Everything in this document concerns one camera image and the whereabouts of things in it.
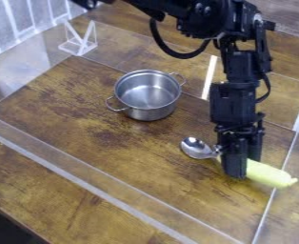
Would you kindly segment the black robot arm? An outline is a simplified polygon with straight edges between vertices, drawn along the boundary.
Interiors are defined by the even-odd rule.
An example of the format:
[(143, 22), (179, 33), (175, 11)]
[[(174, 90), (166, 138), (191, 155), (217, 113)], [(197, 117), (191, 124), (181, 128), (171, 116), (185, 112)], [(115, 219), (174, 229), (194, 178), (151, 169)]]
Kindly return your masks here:
[[(98, 2), (118, 0), (70, 0), (90, 10)], [(221, 53), (226, 80), (210, 85), (209, 114), (215, 124), (217, 152), (226, 175), (248, 176), (248, 161), (260, 160), (264, 114), (256, 111), (266, 96), (257, 95), (268, 84), (272, 57), (265, 32), (274, 24), (260, 16), (257, 6), (246, 0), (121, 0), (149, 16), (149, 30), (159, 49), (171, 57), (195, 57), (211, 45)], [(202, 40), (191, 52), (173, 51), (159, 36), (157, 24), (170, 15), (175, 29)]]

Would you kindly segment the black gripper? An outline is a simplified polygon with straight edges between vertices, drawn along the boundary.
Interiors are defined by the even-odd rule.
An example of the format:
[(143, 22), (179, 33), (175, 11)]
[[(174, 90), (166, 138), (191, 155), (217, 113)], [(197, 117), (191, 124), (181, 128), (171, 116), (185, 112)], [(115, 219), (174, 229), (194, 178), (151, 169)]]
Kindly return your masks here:
[[(256, 89), (254, 82), (218, 82), (209, 89), (209, 116), (215, 124), (222, 169), (239, 179), (246, 175), (246, 158), (261, 158), (264, 114), (256, 112)], [(250, 136), (249, 149), (246, 139), (237, 134)]]

